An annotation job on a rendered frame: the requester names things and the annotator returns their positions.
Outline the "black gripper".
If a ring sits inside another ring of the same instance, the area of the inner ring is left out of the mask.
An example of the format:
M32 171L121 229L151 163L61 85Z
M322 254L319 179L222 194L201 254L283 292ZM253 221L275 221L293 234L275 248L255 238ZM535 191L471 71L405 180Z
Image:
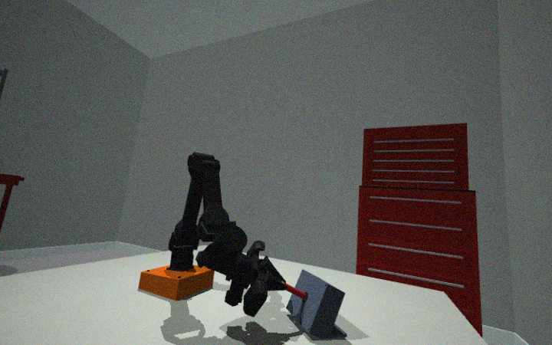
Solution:
M245 314L254 317L265 303L268 291L285 291L286 281L271 263L266 255L259 258L259 251L265 250L265 243L254 241L247 252L243 249L232 259L227 271L224 273L226 281L234 278L250 284L250 288L244 296L243 310Z

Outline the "red peg with white band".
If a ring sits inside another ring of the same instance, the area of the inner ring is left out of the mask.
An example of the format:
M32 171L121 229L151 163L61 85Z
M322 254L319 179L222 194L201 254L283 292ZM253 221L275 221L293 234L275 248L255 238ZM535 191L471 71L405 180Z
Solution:
M305 299L305 297L306 297L305 293L299 291L298 289L296 289L296 288L294 288L294 287L292 287L288 284L285 284L284 282L282 282L282 283L287 287L286 291L288 291L288 292L290 292L290 293L292 293L292 294L294 294L294 295L296 295L296 296L298 296L302 299Z

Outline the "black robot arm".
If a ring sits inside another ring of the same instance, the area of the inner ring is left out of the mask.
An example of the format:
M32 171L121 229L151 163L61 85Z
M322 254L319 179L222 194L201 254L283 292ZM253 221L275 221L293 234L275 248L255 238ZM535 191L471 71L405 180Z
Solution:
M169 240L172 252L170 271L187 271L192 266L199 240L213 242L205 250L199 251L196 261L200 268L205 267L224 274L232 259L247 245L247 235L229 221L228 213L222 207L220 186L220 161L213 155L193 153L188 158L188 170L192 177L183 218L175 226ZM203 214L199 219L203 196ZM174 248L173 246L176 246ZM192 245L192 246L187 246ZM250 284L232 278L225 302L234 306L242 302L244 289Z

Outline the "blue-grey square panel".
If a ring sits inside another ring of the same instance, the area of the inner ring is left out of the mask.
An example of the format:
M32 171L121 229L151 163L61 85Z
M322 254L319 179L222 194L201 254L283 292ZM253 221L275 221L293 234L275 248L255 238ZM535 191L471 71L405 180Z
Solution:
M292 294L286 309L309 334L321 339L347 336L335 324L345 292L303 268L295 288L306 297L302 299Z

